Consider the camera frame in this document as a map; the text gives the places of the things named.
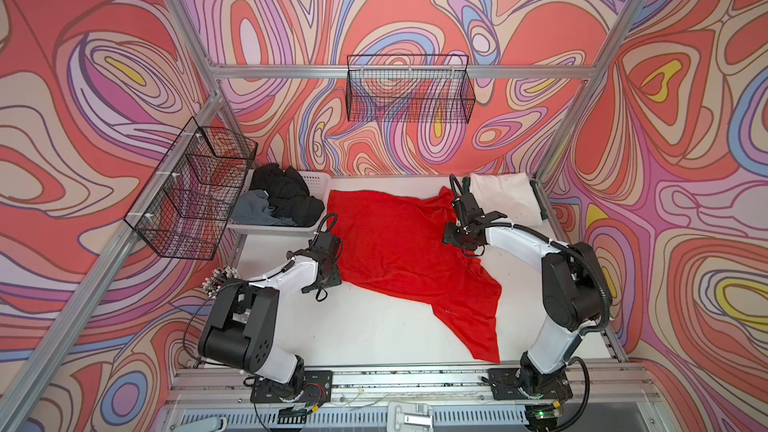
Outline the red t-shirt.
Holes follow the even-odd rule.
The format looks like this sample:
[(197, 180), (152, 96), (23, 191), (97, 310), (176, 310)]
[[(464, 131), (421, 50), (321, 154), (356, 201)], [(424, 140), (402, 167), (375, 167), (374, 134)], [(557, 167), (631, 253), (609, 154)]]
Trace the red t-shirt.
[(480, 259), (443, 242), (457, 221), (448, 188), (427, 199), (378, 191), (331, 191), (341, 277), (384, 295), (428, 304), (473, 358), (497, 363), (501, 285)]

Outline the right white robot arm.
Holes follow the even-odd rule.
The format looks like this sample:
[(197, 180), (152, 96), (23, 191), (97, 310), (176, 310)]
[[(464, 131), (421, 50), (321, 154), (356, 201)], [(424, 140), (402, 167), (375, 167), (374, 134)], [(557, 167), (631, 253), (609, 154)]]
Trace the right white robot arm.
[(531, 378), (561, 372), (583, 337), (610, 322), (612, 295), (594, 250), (584, 242), (551, 239), (501, 212), (485, 212), (469, 192), (456, 192), (452, 207), (457, 221), (445, 226), (445, 244), (469, 256), (491, 246), (540, 273), (547, 318), (520, 365)]

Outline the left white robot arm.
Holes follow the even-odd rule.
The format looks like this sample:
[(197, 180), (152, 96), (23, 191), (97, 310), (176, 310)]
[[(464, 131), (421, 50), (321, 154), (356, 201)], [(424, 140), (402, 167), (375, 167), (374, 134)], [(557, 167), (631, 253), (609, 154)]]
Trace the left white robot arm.
[(213, 299), (197, 351), (204, 359), (254, 375), (297, 395), (304, 386), (304, 361), (274, 343), (280, 299), (314, 291), (320, 301), (341, 283), (342, 240), (317, 232), (308, 246), (286, 253), (284, 264), (253, 279), (219, 270), (205, 283)]

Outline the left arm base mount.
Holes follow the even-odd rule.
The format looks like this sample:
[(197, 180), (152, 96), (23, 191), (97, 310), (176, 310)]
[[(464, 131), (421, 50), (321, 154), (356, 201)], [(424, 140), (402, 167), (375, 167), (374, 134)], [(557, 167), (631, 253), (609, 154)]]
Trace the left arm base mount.
[(333, 371), (299, 371), (285, 384), (256, 376), (250, 385), (253, 404), (304, 403), (323, 405), (332, 397)]

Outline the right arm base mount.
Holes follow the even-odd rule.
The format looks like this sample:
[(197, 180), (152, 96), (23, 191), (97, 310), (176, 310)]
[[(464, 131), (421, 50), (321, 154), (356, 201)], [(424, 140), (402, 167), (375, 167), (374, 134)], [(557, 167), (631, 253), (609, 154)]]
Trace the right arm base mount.
[(551, 374), (541, 374), (529, 366), (491, 368), (480, 380), (490, 387), (495, 400), (564, 402), (573, 397), (565, 368)]

